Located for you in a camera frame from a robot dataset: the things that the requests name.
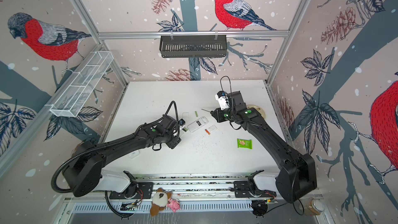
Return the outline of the white red remote control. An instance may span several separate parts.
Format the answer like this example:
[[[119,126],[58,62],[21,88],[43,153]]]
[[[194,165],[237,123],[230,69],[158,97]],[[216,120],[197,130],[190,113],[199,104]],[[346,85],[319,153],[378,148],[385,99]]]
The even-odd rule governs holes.
[[[191,124],[189,124],[187,126],[187,129],[193,133],[195,131],[197,131],[198,129],[204,127],[206,124],[208,124],[208,120],[206,117],[200,117],[197,120],[195,120],[194,122],[192,122]]]

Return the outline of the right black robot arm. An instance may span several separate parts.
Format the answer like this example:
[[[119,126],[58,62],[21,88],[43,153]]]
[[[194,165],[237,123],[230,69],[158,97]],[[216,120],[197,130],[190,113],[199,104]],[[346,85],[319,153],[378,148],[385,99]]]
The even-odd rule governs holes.
[[[266,123],[260,112],[247,107],[239,91],[219,91],[215,98],[220,105],[210,112],[215,120],[218,123],[228,121],[239,124],[260,142],[278,165],[279,174],[273,179],[265,179],[263,171],[249,176],[254,195],[258,195],[260,190],[271,190],[287,202],[294,203],[318,187],[314,159],[286,143]]]

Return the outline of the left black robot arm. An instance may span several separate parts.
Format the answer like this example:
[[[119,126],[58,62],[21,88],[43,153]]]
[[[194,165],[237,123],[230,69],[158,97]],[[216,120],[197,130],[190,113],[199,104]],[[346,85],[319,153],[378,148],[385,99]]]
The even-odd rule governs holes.
[[[134,151],[151,147],[159,151],[162,144],[174,149],[180,142],[177,104],[171,101],[158,120],[141,124],[134,133],[101,144],[83,144],[53,174],[50,184],[55,192],[82,197],[92,192],[104,178],[101,170],[111,162]]]

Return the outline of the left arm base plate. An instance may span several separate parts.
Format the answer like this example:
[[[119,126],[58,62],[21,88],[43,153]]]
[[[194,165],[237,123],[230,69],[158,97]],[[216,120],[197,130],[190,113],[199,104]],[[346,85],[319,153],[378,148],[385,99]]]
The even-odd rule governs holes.
[[[133,186],[129,186],[125,191],[118,193],[111,191],[109,198],[111,200],[129,200],[129,199],[151,199],[154,183],[152,182],[138,182]]]

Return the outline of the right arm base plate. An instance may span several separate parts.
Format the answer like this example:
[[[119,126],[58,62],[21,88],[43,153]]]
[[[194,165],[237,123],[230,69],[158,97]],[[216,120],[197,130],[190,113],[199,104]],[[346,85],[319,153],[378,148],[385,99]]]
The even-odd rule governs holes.
[[[275,198],[277,193],[269,190],[260,190],[249,181],[234,181],[233,188],[235,198]]]

